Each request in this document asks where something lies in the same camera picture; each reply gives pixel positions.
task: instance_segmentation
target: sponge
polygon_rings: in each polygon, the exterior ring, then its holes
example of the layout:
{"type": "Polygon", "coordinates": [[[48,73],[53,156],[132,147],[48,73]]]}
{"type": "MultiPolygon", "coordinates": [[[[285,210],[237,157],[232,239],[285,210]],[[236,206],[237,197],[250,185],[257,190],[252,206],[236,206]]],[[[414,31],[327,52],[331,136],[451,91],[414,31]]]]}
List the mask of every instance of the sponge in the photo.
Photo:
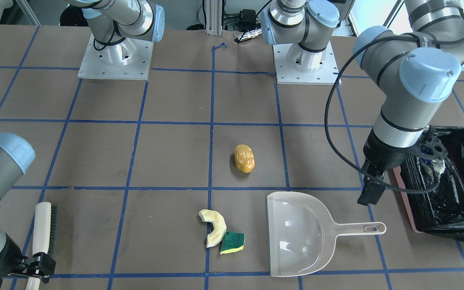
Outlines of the sponge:
{"type": "Polygon", "coordinates": [[[222,254],[235,253],[241,251],[244,247],[244,234],[226,232],[223,242],[221,243],[222,254]]]}

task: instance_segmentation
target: plastic bag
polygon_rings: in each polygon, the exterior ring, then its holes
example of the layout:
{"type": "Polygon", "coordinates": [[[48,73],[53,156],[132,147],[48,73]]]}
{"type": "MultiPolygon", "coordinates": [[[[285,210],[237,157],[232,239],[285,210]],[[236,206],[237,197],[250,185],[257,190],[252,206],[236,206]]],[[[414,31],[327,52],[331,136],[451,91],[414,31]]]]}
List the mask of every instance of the plastic bag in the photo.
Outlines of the plastic bag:
{"type": "MultiPolygon", "coordinates": [[[[438,137],[447,150],[445,172],[436,191],[408,195],[416,229],[464,242],[464,127],[437,127],[438,137]]],[[[433,185],[428,160],[408,156],[401,165],[401,177],[408,189],[433,185]]]]}

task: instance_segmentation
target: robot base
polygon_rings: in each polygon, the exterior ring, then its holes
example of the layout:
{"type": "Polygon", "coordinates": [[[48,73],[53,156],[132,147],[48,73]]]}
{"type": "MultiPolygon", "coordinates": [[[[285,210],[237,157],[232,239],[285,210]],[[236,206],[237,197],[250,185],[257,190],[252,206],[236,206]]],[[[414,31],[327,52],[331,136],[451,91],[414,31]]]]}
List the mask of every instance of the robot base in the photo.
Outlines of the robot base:
{"type": "Polygon", "coordinates": [[[130,39],[137,46],[137,51],[133,57],[127,60],[125,66],[109,66],[99,60],[98,53],[92,47],[93,40],[94,37],[91,35],[80,65],[78,73],[80,79],[131,79],[137,81],[148,79],[151,53],[153,52],[152,42],[130,39]]]}
{"type": "Polygon", "coordinates": [[[290,47],[291,44],[277,44],[273,46],[273,58],[275,60],[278,84],[318,86],[332,86],[334,84],[339,70],[330,42],[324,51],[326,53],[326,61],[323,63],[322,68],[315,73],[301,72],[289,65],[286,55],[290,47]]]}

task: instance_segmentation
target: floor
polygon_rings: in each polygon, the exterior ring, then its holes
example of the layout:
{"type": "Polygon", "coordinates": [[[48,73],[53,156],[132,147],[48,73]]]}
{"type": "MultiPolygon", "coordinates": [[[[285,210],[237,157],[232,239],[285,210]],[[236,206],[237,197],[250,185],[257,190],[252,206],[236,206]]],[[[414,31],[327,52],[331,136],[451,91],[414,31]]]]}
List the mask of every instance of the floor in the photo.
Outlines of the floor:
{"type": "MultiPolygon", "coordinates": [[[[77,78],[90,31],[0,27],[0,132],[19,134],[37,157],[0,203],[0,226],[30,253],[33,208],[59,207],[52,290],[464,289],[464,244],[411,230],[402,200],[386,192],[358,205],[360,176],[326,142],[329,87],[277,85],[262,39],[238,46],[201,31],[166,31],[145,81],[77,78]],[[231,159],[249,145],[256,169],[231,159]],[[381,236],[339,237],[326,268],[269,276],[265,198],[318,197],[336,222],[385,222],[381,236]],[[201,209],[246,233],[243,251],[205,248],[201,209]]],[[[343,64],[355,38],[334,37],[343,64]]],[[[464,73],[433,124],[464,126],[464,73]]],[[[351,160],[384,95],[358,66],[330,107],[331,134],[351,160]]],[[[3,289],[23,290],[23,279],[3,289]]]]}

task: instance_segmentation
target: melon slice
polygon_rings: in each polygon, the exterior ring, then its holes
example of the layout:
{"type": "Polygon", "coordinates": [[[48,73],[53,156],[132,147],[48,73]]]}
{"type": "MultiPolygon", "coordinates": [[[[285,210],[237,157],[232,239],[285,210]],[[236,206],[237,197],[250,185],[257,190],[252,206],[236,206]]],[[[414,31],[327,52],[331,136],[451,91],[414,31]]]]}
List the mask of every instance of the melon slice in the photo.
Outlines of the melon slice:
{"type": "Polygon", "coordinates": [[[227,225],[225,219],[217,211],[211,211],[208,209],[202,209],[198,215],[201,217],[202,222],[212,223],[212,232],[207,235],[207,248],[216,246],[223,240],[225,233],[227,232],[227,225]]]}

